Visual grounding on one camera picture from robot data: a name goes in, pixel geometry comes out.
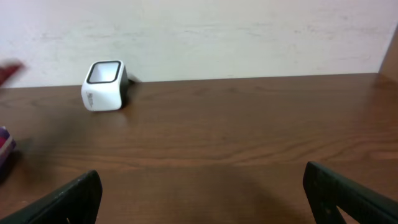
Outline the red purple snack packet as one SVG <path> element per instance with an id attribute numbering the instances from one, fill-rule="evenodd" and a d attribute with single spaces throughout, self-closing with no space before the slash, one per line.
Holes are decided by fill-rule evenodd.
<path id="1" fill-rule="evenodd" d="M 10 153 L 16 147 L 16 142 L 5 126 L 1 126 L 1 157 L 0 165 L 3 166 Z"/>

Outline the orange brown snack bar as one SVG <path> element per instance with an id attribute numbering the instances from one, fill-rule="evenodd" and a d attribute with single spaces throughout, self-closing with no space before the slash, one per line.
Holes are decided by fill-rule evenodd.
<path id="1" fill-rule="evenodd" d="M 7 63 L 1 65 L 0 85 L 3 86 L 10 78 L 24 69 L 24 64 L 20 62 Z"/>

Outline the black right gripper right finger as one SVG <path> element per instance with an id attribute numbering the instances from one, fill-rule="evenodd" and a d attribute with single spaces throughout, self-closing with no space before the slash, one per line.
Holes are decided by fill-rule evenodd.
<path id="1" fill-rule="evenodd" d="M 317 223 L 397 223 L 397 202 L 316 162 L 308 162 L 303 187 Z"/>

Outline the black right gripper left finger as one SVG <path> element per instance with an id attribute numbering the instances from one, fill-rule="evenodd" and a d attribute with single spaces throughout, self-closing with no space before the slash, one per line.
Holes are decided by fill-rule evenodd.
<path id="1" fill-rule="evenodd" d="M 90 170 L 25 208 L 3 218 L 1 224 L 94 224 L 102 197 L 99 174 Z"/>

